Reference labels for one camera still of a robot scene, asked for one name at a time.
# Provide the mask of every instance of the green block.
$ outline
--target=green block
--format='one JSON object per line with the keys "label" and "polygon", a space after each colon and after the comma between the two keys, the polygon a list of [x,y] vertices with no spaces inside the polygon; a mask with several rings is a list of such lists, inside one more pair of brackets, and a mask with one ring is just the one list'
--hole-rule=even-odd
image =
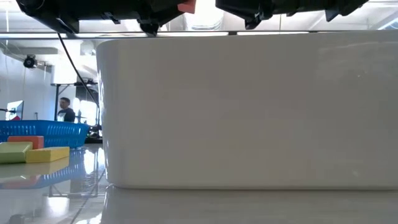
{"label": "green block", "polygon": [[2,142],[0,143],[0,164],[25,162],[25,154],[31,149],[31,142]]}

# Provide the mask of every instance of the yellow block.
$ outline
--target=yellow block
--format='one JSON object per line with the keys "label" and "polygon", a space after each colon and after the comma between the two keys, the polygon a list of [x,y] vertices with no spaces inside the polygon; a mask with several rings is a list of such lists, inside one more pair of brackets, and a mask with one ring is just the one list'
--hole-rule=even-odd
{"label": "yellow block", "polygon": [[69,147],[47,147],[27,151],[26,162],[52,162],[68,156]]}

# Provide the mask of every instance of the security camera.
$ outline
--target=security camera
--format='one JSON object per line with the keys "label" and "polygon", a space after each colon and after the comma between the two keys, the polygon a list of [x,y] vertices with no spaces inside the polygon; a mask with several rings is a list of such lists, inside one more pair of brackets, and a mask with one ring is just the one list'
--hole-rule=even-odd
{"label": "security camera", "polygon": [[25,68],[34,69],[37,67],[37,60],[35,59],[36,55],[26,55],[26,59],[24,60]]}

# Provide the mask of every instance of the metal pole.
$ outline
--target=metal pole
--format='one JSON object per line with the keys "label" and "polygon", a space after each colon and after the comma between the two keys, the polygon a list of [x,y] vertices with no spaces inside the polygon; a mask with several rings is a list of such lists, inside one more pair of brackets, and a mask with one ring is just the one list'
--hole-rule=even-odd
{"label": "metal pole", "polygon": [[54,111],[54,121],[57,120],[58,117],[58,95],[60,92],[60,86],[59,84],[57,84],[57,87],[55,89],[55,111]]}

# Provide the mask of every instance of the black cable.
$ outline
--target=black cable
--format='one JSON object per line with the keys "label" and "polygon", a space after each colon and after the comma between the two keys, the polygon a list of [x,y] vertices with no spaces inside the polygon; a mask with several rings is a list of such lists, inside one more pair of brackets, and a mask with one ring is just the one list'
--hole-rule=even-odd
{"label": "black cable", "polygon": [[94,103],[97,105],[97,107],[100,108],[100,104],[95,100],[94,95],[92,94],[91,90],[87,87],[85,81],[84,81],[83,78],[80,76],[79,71],[76,69],[76,66],[75,66],[75,64],[74,64],[73,61],[72,61],[72,58],[71,58],[70,55],[69,55],[68,49],[67,49],[67,47],[65,46],[65,43],[64,43],[63,40],[62,40],[61,34],[60,34],[60,33],[57,33],[57,35],[58,35],[58,39],[60,39],[60,42],[61,42],[61,44],[62,44],[62,47],[63,47],[65,53],[67,54],[67,56],[68,56],[68,58],[69,58],[70,64],[72,65],[73,69],[75,70],[77,77],[79,77],[79,79],[80,79],[80,81],[81,81],[81,84],[83,84],[83,86],[84,86],[85,89],[87,90],[88,94],[90,94],[91,98],[93,99],[93,101],[94,101]]}

